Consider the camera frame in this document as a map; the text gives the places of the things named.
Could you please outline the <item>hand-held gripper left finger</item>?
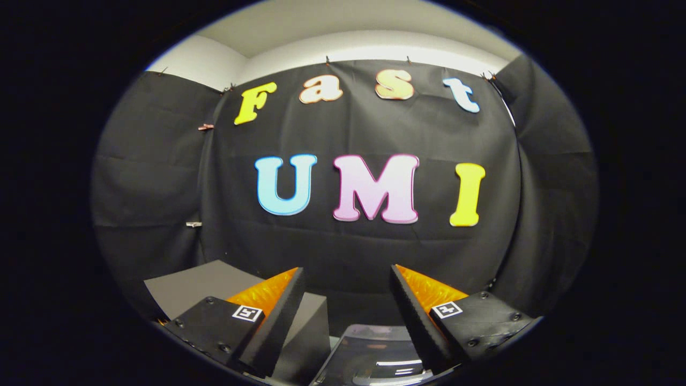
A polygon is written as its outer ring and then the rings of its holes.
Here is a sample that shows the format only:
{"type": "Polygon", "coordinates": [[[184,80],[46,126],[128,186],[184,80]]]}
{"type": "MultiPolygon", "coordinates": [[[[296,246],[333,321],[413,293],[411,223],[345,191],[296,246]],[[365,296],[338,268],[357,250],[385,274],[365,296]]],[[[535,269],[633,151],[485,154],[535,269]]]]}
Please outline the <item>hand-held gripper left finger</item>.
{"type": "Polygon", "coordinates": [[[305,271],[262,279],[232,266],[162,277],[162,329],[191,356],[257,378],[272,376],[304,295],[305,271]]]}

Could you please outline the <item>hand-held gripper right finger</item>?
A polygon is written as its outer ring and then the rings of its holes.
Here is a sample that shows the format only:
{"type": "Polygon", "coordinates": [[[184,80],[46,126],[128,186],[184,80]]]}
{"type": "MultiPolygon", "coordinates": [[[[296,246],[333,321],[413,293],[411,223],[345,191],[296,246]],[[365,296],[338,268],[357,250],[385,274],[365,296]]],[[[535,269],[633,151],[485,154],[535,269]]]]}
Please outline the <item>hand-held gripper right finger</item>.
{"type": "Polygon", "coordinates": [[[390,286],[410,339],[434,374],[490,361],[538,323],[491,292],[468,295],[401,265],[390,267],[390,286]]]}

